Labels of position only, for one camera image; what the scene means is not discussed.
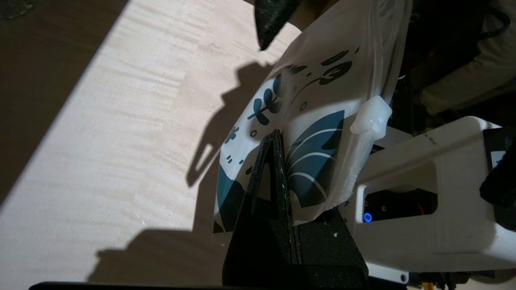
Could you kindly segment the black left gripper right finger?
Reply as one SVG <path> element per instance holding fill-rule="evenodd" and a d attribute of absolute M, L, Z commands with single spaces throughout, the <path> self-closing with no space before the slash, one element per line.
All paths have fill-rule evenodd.
<path fill-rule="evenodd" d="M 297 284 L 304 288 L 365 288 L 368 268 L 337 208 L 296 227 Z"/>

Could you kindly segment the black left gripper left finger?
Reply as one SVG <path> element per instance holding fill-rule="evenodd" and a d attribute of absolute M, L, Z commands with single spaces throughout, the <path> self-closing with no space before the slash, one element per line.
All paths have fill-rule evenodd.
<path fill-rule="evenodd" d="M 223 263 L 223 285 L 284 285 L 294 263 L 291 197 L 283 138 L 273 130 L 260 143 Z"/>

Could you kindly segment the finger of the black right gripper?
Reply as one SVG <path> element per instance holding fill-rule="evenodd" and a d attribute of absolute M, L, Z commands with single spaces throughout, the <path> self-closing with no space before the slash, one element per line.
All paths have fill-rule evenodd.
<path fill-rule="evenodd" d="M 261 51 L 269 48 L 274 38 L 298 9 L 302 0 L 256 0 L 254 20 L 258 46 Z"/>

